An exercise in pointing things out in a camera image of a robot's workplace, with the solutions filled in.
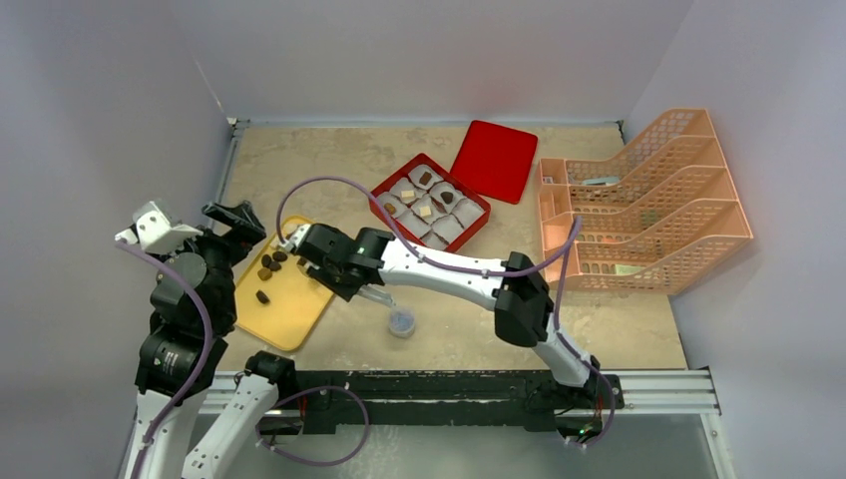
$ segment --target red container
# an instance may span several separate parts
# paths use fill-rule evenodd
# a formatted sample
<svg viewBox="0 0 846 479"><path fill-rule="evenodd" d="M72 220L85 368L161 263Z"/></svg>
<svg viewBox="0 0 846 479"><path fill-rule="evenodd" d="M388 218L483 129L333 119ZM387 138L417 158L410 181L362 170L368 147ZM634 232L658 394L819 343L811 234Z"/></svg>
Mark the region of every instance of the red container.
<svg viewBox="0 0 846 479"><path fill-rule="evenodd" d="M417 168L420 165L427 165L429 168L434 170L435 173L440 175L441 178L443 178L445 182L448 182L449 184L451 184L453 187L455 187L456 190L461 192L465 197L467 197L470 200L473 200L474 202L476 202L476 204L479 205L480 207L482 207L482 210L485 211L484 213L482 213L482 215L479 217L479 219L476 220L475 223L473 223L472 225L470 225L469 228L464 230L463 233L461 233L457 238L455 238L455 240L452 241L446 247L446 249L444 249L444 251L446 251L446 252L455 252L455 251L458 250L459 247L464 245L464 243L467 242L467 240L469 240L472 235L475 235L476 232L478 230L480 230L485 225L485 223L488 222L488 218L491 217L491 205L488 202L486 202L485 200L483 200L482 197L477 195L476 192L474 192L473 190L470 190L469 188L465 187L461 182L456 180L455 177L453 177L452 175L450 175L449 172L447 172L446 170L441 168L441 166L438 165L437 163L435 163L431 158L427 157L425 154L422 154L422 153L420 155L417 155L410 162L406 163L399 170L394 172L394 174L391 175L390 177L388 177L384 182L379 184L378 187L374 188L373 191L372 191L373 196L378 197L379 195L381 195L381 194L383 194L387 191L390 191L391 187L393 187L396 184L396 182L399 181L400 178L408 177L408 173L411 172L412 170L414 170L415 168ZM383 216L382 213L379 212L379 207L376 206L376 204L374 204L373 202L370 202L370 210L373 212L374 215L376 215L380 220L382 220L387 225L387 221L385 220L385 216ZM407 229L405 229L402 225L400 225L399 222L395 222L395 223L397 224L397 227L399 228L400 232L402 233L402 235L406 239L414 241L414 242L416 242L420 245L423 245L422 239L420 239L420 238L416 237L415 235L413 235L412 233L410 233Z"/></svg>

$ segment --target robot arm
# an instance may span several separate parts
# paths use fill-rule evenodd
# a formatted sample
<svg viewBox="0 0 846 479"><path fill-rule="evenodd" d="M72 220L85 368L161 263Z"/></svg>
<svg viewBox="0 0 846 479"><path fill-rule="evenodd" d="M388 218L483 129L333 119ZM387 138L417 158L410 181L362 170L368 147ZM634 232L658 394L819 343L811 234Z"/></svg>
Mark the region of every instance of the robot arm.
<svg viewBox="0 0 846 479"><path fill-rule="evenodd" d="M461 297L494 312L497 336L516 346L531 347L564 386L583 387L593 360L567 336L555 331L549 286L539 273L502 277L456 272L420 260L389 232L365 228L356 239L327 225L300 226L283 246L307 261L306 273L345 300L369 284L424 287ZM532 266L527 256L512 252L507 260L476 259L423 246L418 253L453 266L491 271L517 271ZM580 354L576 358L560 341L559 332Z"/></svg>

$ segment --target gray wall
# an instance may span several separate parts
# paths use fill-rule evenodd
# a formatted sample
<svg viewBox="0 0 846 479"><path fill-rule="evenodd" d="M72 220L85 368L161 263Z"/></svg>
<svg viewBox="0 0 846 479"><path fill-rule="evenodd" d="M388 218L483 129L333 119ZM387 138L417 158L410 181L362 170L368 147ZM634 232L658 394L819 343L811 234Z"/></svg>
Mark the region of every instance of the gray wall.
<svg viewBox="0 0 846 479"><path fill-rule="evenodd" d="M226 114L619 120L692 0L171 0Z"/></svg>
<svg viewBox="0 0 846 479"><path fill-rule="evenodd" d="M846 3L697 1L634 108L710 109L753 245L673 303L742 477L846 471Z"/></svg>
<svg viewBox="0 0 846 479"><path fill-rule="evenodd" d="M0 1L0 467L112 477L154 272L113 247L151 197L197 220L227 124L167 3Z"/></svg>

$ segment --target black base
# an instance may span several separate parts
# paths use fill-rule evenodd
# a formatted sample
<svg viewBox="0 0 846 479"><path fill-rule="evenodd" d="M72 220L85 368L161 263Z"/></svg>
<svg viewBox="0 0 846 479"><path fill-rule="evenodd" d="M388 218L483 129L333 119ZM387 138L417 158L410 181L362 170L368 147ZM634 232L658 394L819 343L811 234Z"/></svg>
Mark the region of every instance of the black base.
<svg viewBox="0 0 846 479"><path fill-rule="evenodd" d="M620 391L620 379L606 378ZM591 378L585 388L564 387L546 370L520 371L297 371L301 389L344 387L363 399L370 423L413 426L520 426L527 431L570 435L568 420L556 410L593 409L597 392L609 392ZM361 410L346 394L327 391L307 397L305 434L332 434L338 424L363 424ZM622 393L616 407L625 403ZM286 408L294 409L295 404Z"/></svg>

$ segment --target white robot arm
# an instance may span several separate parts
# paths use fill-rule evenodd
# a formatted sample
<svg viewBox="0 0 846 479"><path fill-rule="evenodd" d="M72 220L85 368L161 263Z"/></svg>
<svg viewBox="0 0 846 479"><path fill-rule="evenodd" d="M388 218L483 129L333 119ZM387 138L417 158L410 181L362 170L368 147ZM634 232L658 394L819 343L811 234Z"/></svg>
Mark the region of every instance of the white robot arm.
<svg viewBox="0 0 846 479"><path fill-rule="evenodd" d="M149 203L136 213L132 227L116 235L116 240L140 243L144 251L166 260L178 274L190 278L191 286L200 291L209 309L212 326L210 359L202 365L200 378L153 431L152 441L145 441L151 421L175 397L188 373L198 367L203 346L203 329L196 309L189 306L180 287L158 276L151 295L156 312L151 318L151 334L141 348L136 377L138 421L128 478L223 476L263 414L281 394L297 390L292 361L258 353L247 364L232 401L186 456L200 406L226 348L222 338L232 330L235 320L231 266L264 238L264 230L248 203L233 209L209 205L204 213L231 226L232 230L217 236L208 230L193 229L173 220L156 203ZM388 232L362 229L356 239L351 239L321 224L299 227L284 240L282 247L301 257L309 276L347 301L359 294L391 305L390 295L371 285L397 284L461 297L493 311L497 336L511 344L532 348L549 366L555 381L563 386L587 389L592 373L585 363L599 366L564 331L556 330L549 287L538 273L497 275L530 267L532 264L524 254L512 252L506 260L476 259L416 246L415 255ZM439 268L419 259L420 254L483 273ZM204 288L206 285L214 285L213 295L204 296L203 291L212 290ZM136 464L142 451L144 457Z"/></svg>
<svg viewBox="0 0 846 479"><path fill-rule="evenodd" d="M559 384L582 387L590 376L584 362L591 356L552 322L549 287L539 274L502 277L491 272L531 266L528 258L513 252L508 260L477 259L423 246L417 254L451 266L486 271L457 272L423 262L388 232L362 229L356 239L326 225L300 226L283 247L308 261L307 273L349 300L352 294L392 304L386 292L369 284L417 286L450 294L494 311L497 336L518 346L531 347L549 366ZM580 357L561 342L563 337Z"/></svg>

